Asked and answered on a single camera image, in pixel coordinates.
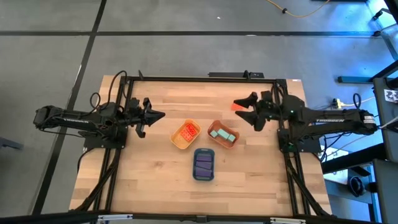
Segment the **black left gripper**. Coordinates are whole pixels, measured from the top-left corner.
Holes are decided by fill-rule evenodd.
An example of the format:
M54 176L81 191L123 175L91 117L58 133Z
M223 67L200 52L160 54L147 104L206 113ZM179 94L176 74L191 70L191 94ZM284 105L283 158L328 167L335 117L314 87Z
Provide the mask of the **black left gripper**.
M149 110L152 108L150 100L144 98L143 106L140 100L131 98L127 104L127 124L136 127L136 133L140 138L145 138L144 126L151 126L165 116L164 112Z

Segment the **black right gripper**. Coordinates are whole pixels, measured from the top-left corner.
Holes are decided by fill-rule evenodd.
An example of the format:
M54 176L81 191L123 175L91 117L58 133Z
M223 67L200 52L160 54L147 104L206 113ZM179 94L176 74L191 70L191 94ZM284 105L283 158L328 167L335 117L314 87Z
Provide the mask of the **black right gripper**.
M252 92L247 98L234 100L233 103L243 108L253 106L254 111L236 111L235 114L248 123L254 123L255 131L262 131L267 121L282 119L279 105L273 102L271 91L262 91L261 99L257 100L256 92Z

